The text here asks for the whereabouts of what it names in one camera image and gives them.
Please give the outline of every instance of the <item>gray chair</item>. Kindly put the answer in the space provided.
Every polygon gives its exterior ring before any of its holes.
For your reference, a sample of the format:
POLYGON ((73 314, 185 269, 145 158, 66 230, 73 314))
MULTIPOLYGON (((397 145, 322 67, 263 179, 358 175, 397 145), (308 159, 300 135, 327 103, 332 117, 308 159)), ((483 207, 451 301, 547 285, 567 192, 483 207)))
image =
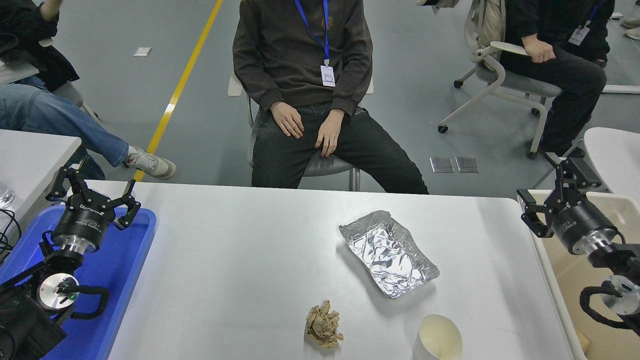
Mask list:
MULTIPOLYGON (((46 38, 44 40, 39 41, 39 44, 42 47, 52 46, 53 39, 46 38)), ((91 108, 89 108, 89 105, 87 105, 87 103, 84 101, 82 94, 80 94, 78 89, 76 89, 71 82, 67 81, 64 85, 55 89, 52 92, 52 94, 60 97, 64 97, 65 99, 71 101, 78 108, 81 108, 85 113, 89 114, 89 116, 91 116, 91 118, 95 120, 98 124, 100 124, 100 119, 98 119, 98 115, 96 115, 96 113, 93 112, 91 108)))
MULTIPOLYGON (((242 88, 242 84, 236 78, 236 75, 232 72, 231 77, 229 79, 229 87, 227 95, 232 97, 237 97, 242 94, 244 89, 242 88)), ((373 80, 371 84, 369 84, 369 88, 367 89, 367 94, 373 93, 373 80)), ((252 102, 249 96, 246 96, 247 103, 247 116, 249 121, 249 126, 252 128, 251 140, 249 141, 249 148, 247 150, 247 158, 249 161, 249 165, 253 166, 253 146, 255 145, 255 137, 257 135, 257 127, 254 127, 253 124, 255 119, 252 113, 252 102)), ((307 168, 305 169, 304 177, 313 177, 313 176, 326 176, 326 175, 334 175, 339 174, 341 172, 349 171, 349 191, 359 191, 360 190, 360 169, 354 167, 348 162, 341 160, 340 158, 331 155, 328 158, 320 156, 321 151, 318 150, 314 153, 314 155, 309 160, 307 164, 307 168)))
POLYGON ((562 90, 554 85, 544 83, 506 71, 498 62, 497 58, 501 51, 527 56, 521 46, 508 44, 501 41, 504 39, 505 28, 505 5, 504 0, 473 0, 471 9, 465 21, 465 41, 470 49, 469 58, 476 63, 474 68, 466 73, 462 78, 453 82, 454 87, 460 88, 464 81, 471 75, 476 76, 487 83, 487 87, 460 106, 456 111, 444 118, 438 125, 438 132, 444 134, 449 127, 448 123, 467 111, 487 95, 494 95, 509 101, 528 105, 531 112, 538 115, 538 125, 531 143, 531 148, 527 151, 527 157, 535 158, 538 153, 540 138, 547 122, 547 108, 545 102, 549 97, 560 95, 562 90), (509 88, 525 93, 524 98, 499 91, 499 88, 509 88), (540 96, 540 102, 529 99, 530 95, 540 96))

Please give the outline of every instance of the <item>robotic arm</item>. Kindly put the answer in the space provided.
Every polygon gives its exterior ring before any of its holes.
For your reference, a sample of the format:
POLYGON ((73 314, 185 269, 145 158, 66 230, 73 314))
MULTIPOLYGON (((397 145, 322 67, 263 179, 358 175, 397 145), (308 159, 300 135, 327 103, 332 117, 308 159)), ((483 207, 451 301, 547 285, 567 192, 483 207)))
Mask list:
POLYGON ((550 238, 555 233, 569 253, 587 255, 593 267, 610 269, 613 275, 600 286, 583 289, 580 306, 595 321, 640 336, 640 244, 626 244, 624 235, 589 201, 586 191, 601 182, 594 180, 597 177, 588 166, 579 167, 572 158, 545 157, 556 170, 556 188, 542 205, 527 190, 518 189, 525 202, 522 220, 538 237, 550 238), (538 213, 545 215, 544 223, 538 213), (613 242, 617 236, 622 243, 613 242), (591 308, 590 298, 596 294, 621 322, 591 308))
POLYGON ((40 359, 67 335, 62 324, 69 318, 92 319, 107 305, 109 291, 101 286, 80 285, 74 272, 83 264, 85 252, 100 249, 110 223, 128 227, 140 209, 130 180, 121 198, 110 199, 89 189, 78 170, 60 168, 46 199, 63 201, 69 180, 72 193, 53 231, 42 234, 44 259, 0 285, 0 360, 40 359), (126 205, 127 213, 116 218, 114 209, 126 205), (74 302, 80 294, 99 295, 98 308, 79 313, 74 302))

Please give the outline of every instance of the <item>aluminum foil tray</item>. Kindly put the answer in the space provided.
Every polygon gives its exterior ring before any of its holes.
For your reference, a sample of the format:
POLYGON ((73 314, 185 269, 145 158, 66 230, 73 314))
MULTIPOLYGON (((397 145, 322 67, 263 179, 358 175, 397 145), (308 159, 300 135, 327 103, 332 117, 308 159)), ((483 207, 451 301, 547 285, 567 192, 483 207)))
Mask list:
POLYGON ((374 211, 339 229, 380 290, 392 299, 440 275, 438 267, 418 249, 409 230, 388 211, 374 211))

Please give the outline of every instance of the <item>jeans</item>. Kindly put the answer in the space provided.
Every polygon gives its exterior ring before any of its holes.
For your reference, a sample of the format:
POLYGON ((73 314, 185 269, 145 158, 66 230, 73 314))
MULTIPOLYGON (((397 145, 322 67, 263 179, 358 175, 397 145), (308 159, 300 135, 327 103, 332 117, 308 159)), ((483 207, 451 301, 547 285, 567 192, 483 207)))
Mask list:
POLYGON ((540 141, 546 151, 562 153, 591 119, 607 76, 599 65, 557 46, 554 53, 555 59, 534 63, 528 56, 504 51, 500 62, 509 71, 562 89, 551 105, 540 141))
MULTIPOLYGON (((121 164, 129 152, 128 143, 106 131, 69 100, 48 92, 36 76, 0 85, 0 128, 80 138, 82 144, 67 166, 79 163, 88 155, 87 149, 103 155, 113 167, 121 164)), ((104 180, 100 165, 91 156, 84 164, 83 177, 104 180)))
MULTIPOLYGON (((298 187, 317 151, 318 130, 331 111, 331 102, 298 106, 296 110, 305 128, 300 139, 284 135, 271 112, 260 109, 254 125, 259 129, 253 146, 253 186, 298 187)), ((429 193, 415 163, 363 108, 344 117, 333 154, 367 172, 386 192, 429 193)))

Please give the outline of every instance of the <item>yellow floor line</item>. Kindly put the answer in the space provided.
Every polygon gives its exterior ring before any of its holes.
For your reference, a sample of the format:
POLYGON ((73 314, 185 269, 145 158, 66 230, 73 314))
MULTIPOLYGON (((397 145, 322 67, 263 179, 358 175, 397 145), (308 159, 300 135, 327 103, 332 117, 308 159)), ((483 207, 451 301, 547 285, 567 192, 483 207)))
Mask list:
MULTIPOLYGON (((204 45, 204 42, 207 40, 207 36, 209 36, 209 31, 211 30, 211 26, 213 25, 214 20, 216 20, 216 16, 218 16, 220 6, 222 6, 222 1, 223 0, 218 0, 216 2, 216 6, 213 7, 213 10, 211 11, 211 15, 209 16, 209 20, 207 20, 207 24, 204 26, 204 29, 200 34, 200 38, 198 39, 198 43, 196 44, 196 47, 193 49, 193 52, 191 53, 189 62, 187 63, 187 66, 184 68, 184 72, 182 72, 180 81, 178 81, 178 85, 175 87, 175 90, 173 91, 171 100, 169 100, 169 104, 166 106, 166 109, 164 110, 164 115, 160 120, 160 124, 158 124, 158 127, 156 128, 156 132, 154 133, 154 136, 151 138, 151 142, 147 147, 147 152, 150 152, 151 154, 155 153, 158 143, 160 142, 160 139, 164 134, 164 130, 166 129, 166 126, 169 124, 169 120, 171 120, 171 116, 173 115, 173 109, 175 109, 175 105, 178 103, 178 100, 180 99, 180 95, 182 95, 182 90, 184 89, 184 85, 186 85, 187 80, 191 75, 191 71, 193 70, 193 66, 198 60, 198 56, 200 55, 202 46, 204 45)), ((142 181, 142 178, 144 177, 144 175, 145 175, 144 172, 138 170, 136 171, 136 175, 133 178, 136 181, 142 181)))

